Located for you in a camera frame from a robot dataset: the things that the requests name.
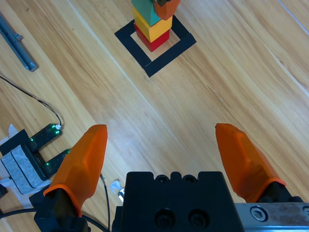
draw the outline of white tape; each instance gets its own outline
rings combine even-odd
[[[112,192],[116,194],[114,189],[117,189],[117,190],[122,190],[123,189],[123,187],[120,186],[120,181],[119,180],[115,180],[114,182],[112,182],[112,185],[111,185]]]
[[[0,145],[8,141],[10,138],[12,138],[14,135],[18,133],[17,129],[11,124],[8,130],[9,138],[6,137],[0,141]],[[22,204],[23,208],[32,208],[32,204],[29,200],[29,196],[31,194],[34,194],[38,191],[40,191],[45,186],[49,185],[51,183],[51,180],[46,180],[42,184],[40,184],[37,188],[35,188],[33,191],[31,191],[27,195],[22,195],[19,190],[17,189],[15,183],[13,180],[11,180],[9,177],[10,175],[6,171],[5,167],[3,166],[2,162],[0,161],[0,177],[2,178],[0,180],[0,184],[2,184],[4,187],[9,188],[12,190],[12,192],[15,194],[16,198],[19,200],[19,202]]]

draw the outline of electrical wire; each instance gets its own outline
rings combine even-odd
[[[46,107],[47,109],[49,109],[51,112],[53,112],[53,113],[56,115],[56,117],[58,118],[58,120],[59,120],[59,125],[62,126],[62,122],[61,122],[61,119],[60,119],[59,115],[57,114],[57,112],[56,112],[49,104],[47,104],[46,102],[44,102],[44,101],[38,99],[37,97],[33,96],[31,93],[25,91],[25,90],[22,89],[21,87],[18,87],[18,86],[15,85],[13,82],[9,81],[8,79],[4,78],[3,76],[0,75],[0,78],[1,78],[3,81],[9,83],[11,86],[17,88],[18,90],[20,90],[20,91],[23,92],[24,94],[28,95],[29,97],[31,97],[31,98],[37,100],[39,103],[41,103],[43,106],[45,106],[45,107]]]
[[[110,232],[110,227],[111,227],[111,211],[110,211],[110,201],[108,199],[108,192],[107,192],[107,187],[105,184],[105,180],[104,177],[102,175],[102,173],[100,173],[100,178],[104,184],[104,189],[105,189],[105,195],[106,195],[106,203],[107,203],[107,214],[108,214],[108,232]]]
[[[6,217],[9,217],[9,216],[13,216],[13,215],[17,215],[17,214],[33,213],[33,212],[37,212],[37,211],[38,211],[37,209],[19,209],[19,210],[14,210],[12,212],[0,215],[0,219],[6,218]],[[88,217],[86,215],[82,215],[82,218],[84,218],[85,220],[87,220],[91,224],[95,225],[96,227],[98,227],[103,232],[108,232],[108,230],[103,225],[101,225],[97,221],[93,220],[92,218],[90,218],[90,217]]]

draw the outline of wood grain surface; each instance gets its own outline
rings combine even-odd
[[[305,1],[282,2],[308,25]],[[39,64],[28,72],[0,37],[0,73],[64,120],[63,135],[42,151],[45,159],[72,147],[91,125],[108,126],[102,170],[108,186],[116,179],[124,185],[130,171],[225,173],[215,125],[232,123],[265,153],[290,192],[309,201],[309,40],[282,2],[183,0],[176,16],[197,43],[148,78],[114,35],[133,18],[130,0],[0,0],[1,14]],[[171,34],[149,56],[176,42]],[[38,102],[0,81],[0,139],[10,124],[31,136],[57,123]],[[113,219],[121,202],[109,195]],[[9,212],[21,204],[10,192],[0,208]],[[83,212],[107,225],[101,182]],[[3,219],[0,228],[39,231],[32,213]]]

